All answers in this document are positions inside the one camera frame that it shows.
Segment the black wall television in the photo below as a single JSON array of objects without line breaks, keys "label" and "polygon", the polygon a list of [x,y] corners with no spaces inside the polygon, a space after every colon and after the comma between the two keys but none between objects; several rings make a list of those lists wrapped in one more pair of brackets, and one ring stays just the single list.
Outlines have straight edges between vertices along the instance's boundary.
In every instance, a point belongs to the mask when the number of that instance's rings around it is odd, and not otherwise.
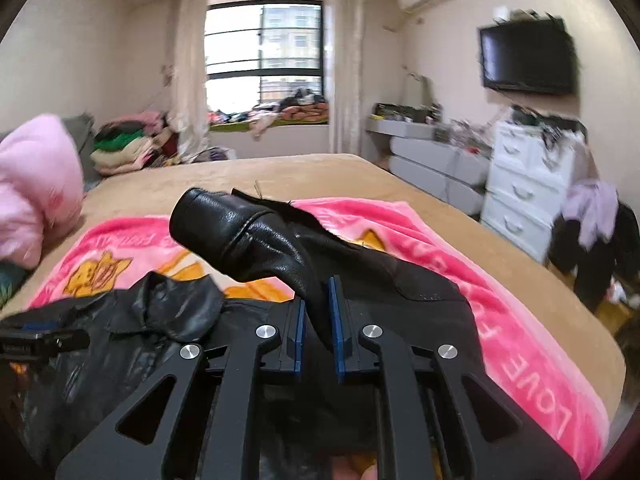
[{"label": "black wall television", "polygon": [[483,27],[478,41],[485,88],[549,96],[576,92],[574,41],[560,18]]}]

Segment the left cream curtain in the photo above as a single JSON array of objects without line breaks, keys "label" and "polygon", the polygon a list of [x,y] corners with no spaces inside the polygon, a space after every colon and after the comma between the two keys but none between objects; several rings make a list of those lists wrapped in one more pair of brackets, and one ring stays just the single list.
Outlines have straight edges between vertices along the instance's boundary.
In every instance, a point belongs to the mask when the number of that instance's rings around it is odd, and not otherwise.
[{"label": "left cream curtain", "polygon": [[208,0],[179,0],[172,64],[169,125],[178,156],[188,164],[207,145],[204,30]]}]

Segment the grey low cabinet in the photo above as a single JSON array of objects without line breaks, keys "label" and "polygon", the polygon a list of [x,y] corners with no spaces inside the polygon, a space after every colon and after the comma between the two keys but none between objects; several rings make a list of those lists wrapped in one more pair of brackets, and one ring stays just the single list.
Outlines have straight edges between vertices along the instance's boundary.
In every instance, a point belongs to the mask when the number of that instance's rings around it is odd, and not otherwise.
[{"label": "grey low cabinet", "polygon": [[370,117],[367,134],[381,145],[380,165],[393,176],[478,218],[490,160],[486,151],[454,138],[446,127]]}]

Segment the dark floral pillow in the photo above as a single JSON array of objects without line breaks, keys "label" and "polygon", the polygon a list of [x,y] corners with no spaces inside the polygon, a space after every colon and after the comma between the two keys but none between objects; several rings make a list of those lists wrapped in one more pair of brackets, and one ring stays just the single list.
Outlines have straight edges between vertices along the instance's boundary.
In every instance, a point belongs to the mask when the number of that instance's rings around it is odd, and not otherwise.
[{"label": "dark floral pillow", "polygon": [[0,262],[0,308],[20,290],[32,272],[9,261]]}]

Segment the tan bed cover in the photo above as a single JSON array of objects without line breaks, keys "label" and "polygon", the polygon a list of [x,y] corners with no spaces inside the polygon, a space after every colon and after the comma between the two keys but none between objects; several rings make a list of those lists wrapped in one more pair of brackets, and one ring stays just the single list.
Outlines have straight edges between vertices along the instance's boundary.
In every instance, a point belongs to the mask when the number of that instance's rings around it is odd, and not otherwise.
[{"label": "tan bed cover", "polygon": [[224,192],[237,188],[279,202],[356,197],[408,203],[440,237],[526,305],[578,365],[608,414],[615,415],[626,375],[623,353],[574,292],[525,252],[461,211],[356,155],[200,162],[107,178],[86,195],[77,230],[51,247],[35,273],[2,308],[2,315],[12,315],[28,306],[53,267],[85,231],[111,218],[170,214],[178,198],[192,186]]}]

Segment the cream curtain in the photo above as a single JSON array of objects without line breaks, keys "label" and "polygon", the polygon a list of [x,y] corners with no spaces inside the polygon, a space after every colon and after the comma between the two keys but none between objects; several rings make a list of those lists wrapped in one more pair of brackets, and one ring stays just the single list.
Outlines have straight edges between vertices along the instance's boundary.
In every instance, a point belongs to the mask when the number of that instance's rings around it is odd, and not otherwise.
[{"label": "cream curtain", "polygon": [[208,0],[179,0],[172,64],[169,125],[178,156],[188,164],[207,145],[204,30]]},{"label": "cream curtain", "polygon": [[364,4],[366,0],[326,0],[329,39],[329,144],[334,154],[360,153]]}]

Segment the black leather jacket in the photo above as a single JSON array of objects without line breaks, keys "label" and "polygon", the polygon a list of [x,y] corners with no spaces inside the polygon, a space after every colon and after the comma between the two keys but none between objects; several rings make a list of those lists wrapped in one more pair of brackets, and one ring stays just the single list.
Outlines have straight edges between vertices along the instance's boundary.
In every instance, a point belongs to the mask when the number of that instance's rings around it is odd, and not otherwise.
[{"label": "black leather jacket", "polygon": [[150,271],[128,288],[63,298],[6,318],[1,330],[85,330],[90,346],[37,362],[1,360],[1,474],[59,479],[62,460],[186,344],[209,349],[267,322],[274,304],[306,309],[302,376],[267,382],[254,411],[255,479],[328,478],[335,456],[378,461],[373,389],[337,379],[328,281],[348,298],[450,295],[446,278],[345,242],[305,211],[238,192],[186,192],[171,240],[241,284],[277,278],[282,302],[229,298],[211,278],[177,281]]}]

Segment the lilac garment on chair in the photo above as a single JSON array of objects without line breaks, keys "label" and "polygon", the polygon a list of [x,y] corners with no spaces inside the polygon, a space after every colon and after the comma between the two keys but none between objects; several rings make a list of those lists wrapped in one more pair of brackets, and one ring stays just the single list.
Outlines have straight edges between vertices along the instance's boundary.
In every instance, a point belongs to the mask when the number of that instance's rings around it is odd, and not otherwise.
[{"label": "lilac garment on chair", "polygon": [[608,243],[614,233],[618,211],[617,190],[598,179],[580,180],[567,191],[561,214],[580,224],[578,244],[589,252],[598,240]]}]

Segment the window with dark frame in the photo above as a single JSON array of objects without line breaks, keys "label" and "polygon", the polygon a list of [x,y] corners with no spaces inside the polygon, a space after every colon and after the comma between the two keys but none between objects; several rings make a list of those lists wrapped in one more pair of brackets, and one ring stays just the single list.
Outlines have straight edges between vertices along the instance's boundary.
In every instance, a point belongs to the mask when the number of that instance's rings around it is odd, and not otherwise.
[{"label": "window with dark frame", "polygon": [[324,92],[319,0],[213,4],[205,14],[205,95],[210,112],[245,113],[299,90]]}]

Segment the clothes pile on windowsill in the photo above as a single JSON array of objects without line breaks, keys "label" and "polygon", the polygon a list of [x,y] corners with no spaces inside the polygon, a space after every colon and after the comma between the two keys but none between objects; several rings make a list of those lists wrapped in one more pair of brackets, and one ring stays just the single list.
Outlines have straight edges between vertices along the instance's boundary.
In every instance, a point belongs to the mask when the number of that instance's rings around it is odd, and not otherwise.
[{"label": "clothes pile on windowsill", "polygon": [[210,112],[210,132],[249,132],[259,138],[271,127],[326,125],[329,122],[328,100],[308,88],[298,88],[278,102],[259,104],[248,112],[226,114]]}]

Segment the pink cartoon bear blanket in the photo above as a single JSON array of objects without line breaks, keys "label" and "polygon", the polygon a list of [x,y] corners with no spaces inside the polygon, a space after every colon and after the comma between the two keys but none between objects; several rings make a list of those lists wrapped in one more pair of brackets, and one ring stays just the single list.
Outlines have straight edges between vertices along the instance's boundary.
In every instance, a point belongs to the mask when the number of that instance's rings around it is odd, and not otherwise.
[{"label": "pink cartoon bear blanket", "polygon": [[[416,263],[458,285],[469,301],[488,376],[575,461],[587,478],[602,460],[608,413],[587,378],[506,288],[455,250],[403,202],[362,198],[298,200],[349,243]],[[282,302],[277,278],[241,284],[171,240],[165,216],[104,221],[85,234],[43,281],[29,307],[130,287],[150,271],[177,281],[211,278],[229,298]]]}]

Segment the pink quilt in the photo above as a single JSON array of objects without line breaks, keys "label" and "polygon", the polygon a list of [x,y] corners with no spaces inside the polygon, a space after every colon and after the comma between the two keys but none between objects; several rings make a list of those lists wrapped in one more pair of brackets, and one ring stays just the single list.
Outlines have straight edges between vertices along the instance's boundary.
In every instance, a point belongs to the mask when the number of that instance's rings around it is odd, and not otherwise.
[{"label": "pink quilt", "polygon": [[84,199],[76,145],[62,119],[41,114],[1,141],[1,259],[26,270],[43,246],[75,229]]}]

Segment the white drawer chest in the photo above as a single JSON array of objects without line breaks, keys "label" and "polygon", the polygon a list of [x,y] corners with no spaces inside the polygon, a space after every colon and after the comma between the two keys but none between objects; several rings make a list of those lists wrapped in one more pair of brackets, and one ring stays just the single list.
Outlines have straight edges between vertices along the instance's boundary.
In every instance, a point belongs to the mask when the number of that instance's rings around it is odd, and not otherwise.
[{"label": "white drawer chest", "polygon": [[543,263],[567,192],[587,175],[585,137],[512,122],[494,133],[480,223]]}]

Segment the stack of folded clothes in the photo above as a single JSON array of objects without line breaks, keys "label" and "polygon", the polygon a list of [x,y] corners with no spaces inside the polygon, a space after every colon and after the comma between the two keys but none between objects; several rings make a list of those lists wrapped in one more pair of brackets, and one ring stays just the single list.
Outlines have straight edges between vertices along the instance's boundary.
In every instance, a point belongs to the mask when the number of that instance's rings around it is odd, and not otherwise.
[{"label": "stack of folded clothes", "polygon": [[102,177],[129,174],[177,155],[178,134],[155,110],[117,117],[94,135],[90,159]]}]

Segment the right cream curtain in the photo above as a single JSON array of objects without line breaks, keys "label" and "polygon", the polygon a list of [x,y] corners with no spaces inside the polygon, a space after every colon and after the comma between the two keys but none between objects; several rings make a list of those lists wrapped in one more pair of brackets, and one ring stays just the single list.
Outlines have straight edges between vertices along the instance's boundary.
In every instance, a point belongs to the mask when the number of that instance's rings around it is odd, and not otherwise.
[{"label": "right cream curtain", "polygon": [[360,153],[364,4],[366,0],[326,0],[329,39],[329,144],[334,154]]}]

